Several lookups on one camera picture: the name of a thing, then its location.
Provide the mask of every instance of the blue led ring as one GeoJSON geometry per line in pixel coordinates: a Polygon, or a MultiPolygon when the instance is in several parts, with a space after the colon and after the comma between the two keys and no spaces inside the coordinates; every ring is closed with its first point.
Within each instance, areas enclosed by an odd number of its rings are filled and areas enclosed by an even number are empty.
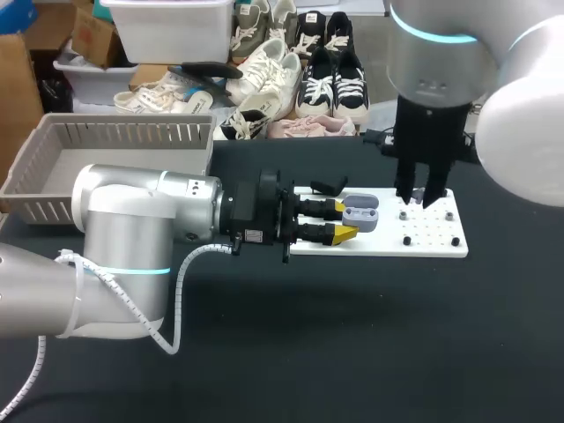
{"type": "Polygon", "coordinates": [[[413,26],[407,25],[402,19],[400,19],[394,11],[393,7],[390,7],[390,14],[401,28],[403,28],[408,33],[416,36],[417,38],[421,38],[422,40],[439,42],[442,44],[465,44],[468,42],[477,41],[474,37],[471,37],[470,35],[464,35],[463,33],[458,33],[455,35],[439,35],[436,33],[426,33],[424,31],[420,31],[413,26]]]}

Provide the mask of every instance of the white plastic basket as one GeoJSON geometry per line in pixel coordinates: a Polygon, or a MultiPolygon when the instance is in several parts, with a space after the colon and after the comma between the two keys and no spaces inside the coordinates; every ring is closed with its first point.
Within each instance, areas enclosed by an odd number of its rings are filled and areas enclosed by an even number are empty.
{"type": "Polygon", "coordinates": [[[222,62],[229,57],[234,0],[100,0],[132,63],[222,62]]]}
{"type": "Polygon", "coordinates": [[[74,96],[81,103],[114,105],[114,96],[121,91],[129,91],[131,78],[137,71],[132,68],[108,68],[73,66],[70,57],[61,55],[53,62],[58,71],[72,86],[74,96]]]}

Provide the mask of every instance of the black connector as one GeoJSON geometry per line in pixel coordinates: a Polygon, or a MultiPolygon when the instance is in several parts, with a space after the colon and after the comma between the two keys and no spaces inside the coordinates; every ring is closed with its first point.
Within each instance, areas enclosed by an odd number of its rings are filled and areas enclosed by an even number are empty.
{"type": "Polygon", "coordinates": [[[310,218],[323,220],[341,220],[343,212],[337,210],[337,201],[328,199],[325,201],[302,200],[298,207],[298,213],[310,218]]]}
{"type": "Polygon", "coordinates": [[[343,192],[343,189],[345,189],[345,186],[346,186],[347,183],[349,183],[349,178],[346,177],[346,176],[343,176],[335,184],[330,184],[330,183],[321,182],[321,181],[312,181],[309,184],[309,187],[313,191],[317,191],[320,194],[323,194],[324,196],[337,197],[338,195],[340,195],[341,192],[343,192]]]}
{"type": "Polygon", "coordinates": [[[322,245],[333,245],[335,238],[335,225],[298,225],[298,239],[310,242],[318,242],[322,245]]]}

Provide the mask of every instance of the shoe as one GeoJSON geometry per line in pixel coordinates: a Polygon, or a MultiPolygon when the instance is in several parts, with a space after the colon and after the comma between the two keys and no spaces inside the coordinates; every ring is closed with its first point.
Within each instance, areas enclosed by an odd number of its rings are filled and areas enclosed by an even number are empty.
{"type": "Polygon", "coordinates": [[[259,46],[249,59],[237,67],[243,72],[243,77],[227,81],[226,89],[231,93],[231,101],[238,106],[250,95],[258,93],[270,76],[271,62],[282,61],[285,53],[286,44],[279,38],[259,46]]]}
{"type": "Polygon", "coordinates": [[[253,139],[274,119],[280,107],[280,98],[276,93],[255,94],[243,101],[234,113],[213,131],[213,139],[253,139]]]}
{"type": "Polygon", "coordinates": [[[333,69],[325,48],[318,48],[303,72],[296,99],[298,117],[331,115],[333,109],[333,69]]]}
{"type": "Polygon", "coordinates": [[[188,79],[167,70],[158,81],[141,84],[137,89],[144,88],[154,92],[169,91],[184,95],[189,90],[190,85],[188,79]]]}
{"type": "Polygon", "coordinates": [[[250,4],[237,4],[237,26],[231,37],[231,58],[242,63],[264,42],[271,6],[268,0],[252,0],[250,4]]]}
{"type": "Polygon", "coordinates": [[[335,69],[335,109],[333,115],[340,119],[350,117],[360,125],[368,119],[367,81],[359,58],[345,50],[338,59],[335,69]]]}
{"type": "Polygon", "coordinates": [[[151,91],[140,87],[134,93],[127,91],[114,96],[118,113],[188,113],[182,95],[171,91],[151,91]]]}
{"type": "Polygon", "coordinates": [[[325,43],[325,15],[318,11],[302,13],[298,17],[296,47],[292,51],[300,56],[301,65],[306,66],[316,48],[325,43]]]}
{"type": "Polygon", "coordinates": [[[333,13],[327,24],[327,48],[335,59],[344,50],[354,51],[353,23],[343,11],[333,13]]]}
{"type": "Polygon", "coordinates": [[[271,75],[264,83],[261,93],[273,91],[278,94],[282,107],[274,120],[288,116],[300,86],[301,63],[295,53],[290,53],[281,63],[271,62],[271,75]]]}
{"type": "Polygon", "coordinates": [[[268,138],[353,137],[355,134],[356,128],[350,117],[310,116],[273,122],[268,127],[268,138]]]}
{"type": "Polygon", "coordinates": [[[295,46],[298,10],[293,0],[278,0],[268,22],[267,40],[280,38],[286,42],[286,52],[295,46]]]}

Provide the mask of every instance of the black table surface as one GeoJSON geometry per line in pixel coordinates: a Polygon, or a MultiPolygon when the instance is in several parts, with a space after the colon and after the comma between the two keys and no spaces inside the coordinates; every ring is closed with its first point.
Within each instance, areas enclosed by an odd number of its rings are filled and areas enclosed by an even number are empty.
{"type": "MultiPolygon", "coordinates": [[[[272,140],[216,144],[211,174],[226,186],[270,168],[298,185],[347,174],[350,187],[389,187],[395,165],[359,138],[272,140]]],[[[564,211],[514,197],[472,165],[457,164],[449,187],[467,258],[283,265],[280,246],[249,245],[202,256],[187,275],[177,355],[150,338],[50,338],[8,420],[561,423],[564,211]]],[[[83,238],[11,216],[0,241],[55,258],[82,252],[83,238]]],[[[175,245],[174,276],[191,250],[175,245]]],[[[27,378],[36,343],[0,341],[0,404],[27,378]]]]}

